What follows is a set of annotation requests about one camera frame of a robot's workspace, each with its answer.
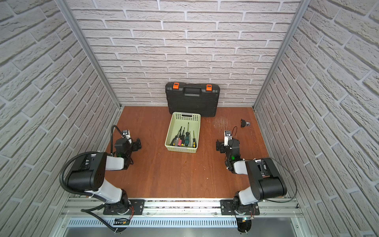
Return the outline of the black yellow short screwdriver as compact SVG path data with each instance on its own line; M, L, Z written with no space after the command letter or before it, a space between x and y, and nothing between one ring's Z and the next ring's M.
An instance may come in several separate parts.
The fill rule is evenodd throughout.
M193 136L192 136L192 147L193 147L193 148L196 148L196 147L197 147L197 143L196 143L196 137L195 137L194 130L193 130L192 132L193 132Z

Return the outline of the teal and grey screwdriver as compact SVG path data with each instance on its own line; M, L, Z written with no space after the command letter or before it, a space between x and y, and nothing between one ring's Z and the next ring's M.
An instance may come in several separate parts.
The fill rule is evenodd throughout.
M185 136L185 146L188 147L189 146L189 143L190 143L190 132L189 132L189 124L188 124L188 128L187 128L187 131L186 131L186 136Z

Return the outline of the clear tester screwdriver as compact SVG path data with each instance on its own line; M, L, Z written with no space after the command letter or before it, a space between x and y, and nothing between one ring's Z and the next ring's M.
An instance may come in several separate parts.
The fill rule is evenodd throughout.
M182 144L181 144L181 146L184 146L184 145L185 145L185 128L183 129L183 133L182 133L182 136L181 136L181 140L182 140Z

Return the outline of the pink handled screwdriver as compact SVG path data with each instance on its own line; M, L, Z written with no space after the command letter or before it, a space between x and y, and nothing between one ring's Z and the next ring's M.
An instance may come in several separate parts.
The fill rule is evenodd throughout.
M178 143L178 147L180 147L181 144L182 144L182 140L180 139L180 140L179 140L179 143Z

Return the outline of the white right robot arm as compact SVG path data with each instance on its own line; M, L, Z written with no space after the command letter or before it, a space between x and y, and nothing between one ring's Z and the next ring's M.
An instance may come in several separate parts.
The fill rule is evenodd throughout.
M237 192L234 197L235 207L247 207L265 199L286 195L286 184L273 160L244 160L240 156L239 145L239 140L234 138L216 141L216 150L226 155L227 170L233 174L247 175L249 179L249 187Z

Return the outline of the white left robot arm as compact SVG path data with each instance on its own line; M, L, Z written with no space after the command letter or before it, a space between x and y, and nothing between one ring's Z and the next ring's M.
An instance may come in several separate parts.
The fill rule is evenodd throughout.
M125 214L132 209L127 193L107 181L105 173L127 170L134 164L132 153L142 149L142 145L139 138L131 138L129 130L121 131L116 125L111 128L111 142L114 130L121 135L114 143L115 151L84 152L76 155L62 167L59 182L68 193L94 197L103 202L101 208Z

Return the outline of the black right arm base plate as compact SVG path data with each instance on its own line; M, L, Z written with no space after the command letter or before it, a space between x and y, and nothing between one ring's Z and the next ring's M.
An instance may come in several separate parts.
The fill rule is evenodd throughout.
M222 215L260 215L259 206L257 203L242 205L236 199L220 200Z

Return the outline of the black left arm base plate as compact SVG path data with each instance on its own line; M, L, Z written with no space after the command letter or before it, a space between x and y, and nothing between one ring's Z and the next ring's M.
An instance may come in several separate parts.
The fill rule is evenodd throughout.
M134 215L142 215L144 210L144 199L130 199L129 208L124 207L120 203L106 204L104 207L104 215L131 215L134 211Z

